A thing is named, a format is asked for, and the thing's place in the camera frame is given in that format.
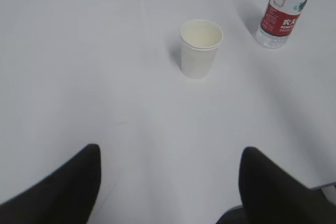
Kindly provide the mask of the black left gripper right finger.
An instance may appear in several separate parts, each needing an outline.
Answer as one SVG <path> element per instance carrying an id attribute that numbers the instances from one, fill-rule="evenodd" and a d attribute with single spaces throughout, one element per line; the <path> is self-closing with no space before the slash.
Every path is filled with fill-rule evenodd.
<path id="1" fill-rule="evenodd" d="M 240 197 L 249 223 L 335 223 L 335 206 L 254 147 L 240 160 Z"/>

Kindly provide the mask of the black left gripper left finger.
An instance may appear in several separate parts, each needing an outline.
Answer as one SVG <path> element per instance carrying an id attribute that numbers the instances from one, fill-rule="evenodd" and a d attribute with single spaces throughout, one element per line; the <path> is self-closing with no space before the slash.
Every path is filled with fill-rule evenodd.
<path id="1" fill-rule="evenodd" d="M 101 185 L 101 152 L 88 144 L 36 185 L 1 204 L 1 223 L 87 223 Z"/>

